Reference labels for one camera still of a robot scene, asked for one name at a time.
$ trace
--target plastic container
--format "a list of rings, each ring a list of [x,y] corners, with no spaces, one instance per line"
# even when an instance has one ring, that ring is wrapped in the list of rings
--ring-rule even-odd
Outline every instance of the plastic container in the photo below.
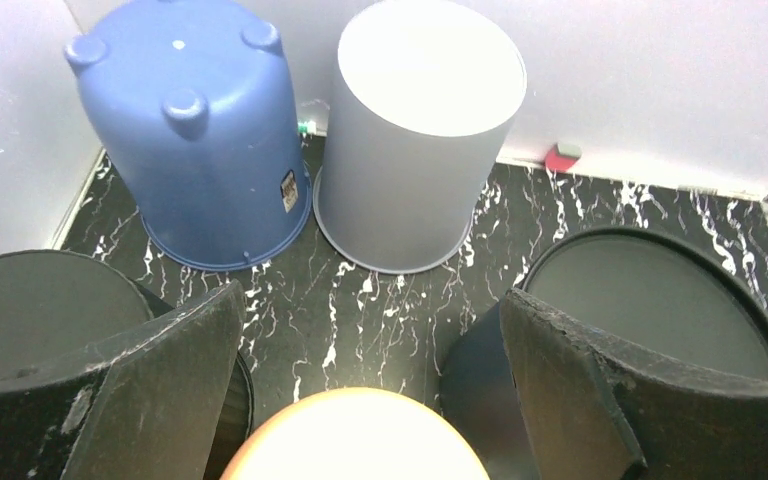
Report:
[[[340,38],[314,211],[345,257],[382,273],[433,268],[472,226],[526,91],[497,25],[443,0],[387,0]]]
[[[175,310],[85,255],[0,255],[0,448],[10,452],[0,478],[197,478],[151,475],[188,467],[218,479],[253,425],[250,372],[236,351],[242,297],[233,281]],[[230,373],[217,338],[235,357]],[[121,455],[133,446],[146,449]],[[99,459],[106,473],[74,473]]]
[[[169,257],[236,270],[295,239],[310,179],[274,26],[231,0],[139,0],[65,55],[87,116]]]
[[[517,288],[594,331],[768,381],[767,312],[730,273],[671,236],[630,227],[570,235],[543,252]],[[449,350],[440,406],[491,477],[537,480],[501,323],[497,303]]]

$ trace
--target orange object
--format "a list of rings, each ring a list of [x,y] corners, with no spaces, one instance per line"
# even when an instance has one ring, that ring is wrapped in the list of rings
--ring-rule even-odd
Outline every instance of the orange object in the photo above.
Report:
[[[311,395],[240,448],[222,480],[488,480],[466,440],[425,405],[373,388]]]

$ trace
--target round bin bottom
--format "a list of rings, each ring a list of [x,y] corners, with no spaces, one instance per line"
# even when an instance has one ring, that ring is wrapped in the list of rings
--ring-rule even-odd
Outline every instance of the round bin bottom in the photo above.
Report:
[[[310,180],[308,180],[310,178],[309,175],[304,175],[304,178],[306,179],[307,182],[310,182]],[[234,270],[244,270],[246,268],[259,265],[269,260],[270,258],[278,255],[284,250],[286,250],[287,247],[289,247],[290,244],[293,243],[296,237],[299,236],[299,234],[302,232],[302,229],[304,229],[304,226],[307,223],[307,219],[310,217],[311,204],[312,204],[312,195],[310,192],[310,188],[307,188],[307,195],[305,196],[305,204],[304,204],[304,209],[305,209],[304,214],[302,214],[302,216],[299,218],[299,222],[296,224],[295,228],[293,228],[293,231],[290,232],[290,235],[288,235],[287,238],[285,238],[281,243],[279,243],[278,246],[276,246],[272,250],[269,250],[268,252],[262,255],[259,255],[257,257],[250,257],[240,262],[229,263],[225,265],[214,265],[209,263],[196,262],[176,254],[174,251],[166,247],[166,245],[164,245],[163,242],[160,241],[160,239],[157,238],[157,235],[151,229],[151,226],[148,224],[148,222],[146,222],[145,218],[140,216],[140,219],[143,222],[143,227],[145,228],[146,233],[151,239],[151,242],[157,245],[157,248],[159,248],[166,256],[168,256],[172,260],[180,263],[181,265],[194,268],[196,270],[204,270],[206,272],[230,272]]]
[[[335,242],[334,239],[331,237],[331,235],[328,233],[328,229],[325,227],[325,222],[322,219],[322,215],[319,213],[319,185],[320,185],[321,178],[322,178],[322,172],[320,171],[320,173],[316,175],[316,180],[313,182],[313,214],[316,217],[316,222],[319,225],[319,230],[322,231],[322,235],[325,237],[326,240],[328,240],[328,243],[330,243],[331,246],[334,247],[334,250],[337,250],[340,253],[340,255],[346,257],[346,259],[348,259],[352,263],[355,263],[367,270],[383,273],[385,275],[412,275],[414,273],[431,270],[432,268],[438,267],[446,263],[446,261],[454,257],[455,254],[458,253],[458,250],[461,249],[461,246],[463,246],[464,242],[466,242],[467,237],[469,237],[469,232],[472,230],[472,213],[473,212],[469,212],[469,220],[466,223],[466,228],[464,228],[463,235],[461,235],[460,239],[455,244],[454,248],[449,250],[449,252],[446,253],[446,255],[444,255],[441,259],[431,262],[428,265],[425,265],[419,268],[411,268],[407,270],[390,270],[387,268],[376,267],[375,265],[356,259],[349,252],[340,248],[340,245],[337,242]]]
[[[372,474],[358,474],[370,467]],[[366,387],[320,392],[283,408],[240,448],[223,478],[488,480],[469,445],[433,410]]]
[[[137,286],[88,256],[0,255],[0,380],[152,318]]]

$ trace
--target green object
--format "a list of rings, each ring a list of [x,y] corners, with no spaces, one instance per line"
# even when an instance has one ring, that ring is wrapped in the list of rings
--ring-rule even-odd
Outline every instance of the green object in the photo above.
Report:
[[[302,135],[316,135],[316,122],[313,120],[299,122],[299,133]]]

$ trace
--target white bin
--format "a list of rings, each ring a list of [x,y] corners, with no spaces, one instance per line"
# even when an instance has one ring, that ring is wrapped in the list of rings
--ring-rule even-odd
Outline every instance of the white bin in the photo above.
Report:
[[[448,260],[525,97],[514,43],[445,0],[385,0],[340,37],[314,211],[340,253],[407,274]]]

